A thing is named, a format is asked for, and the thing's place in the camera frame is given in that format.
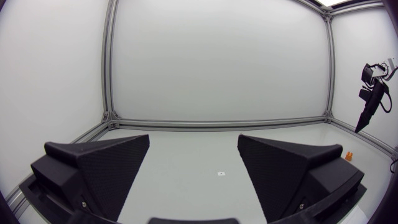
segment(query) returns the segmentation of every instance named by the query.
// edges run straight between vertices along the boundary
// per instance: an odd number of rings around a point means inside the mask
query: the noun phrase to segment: orange object
[[[353,153],[348,151],[346,155],[346,160],[351,161],[352,159],[353,159]]]

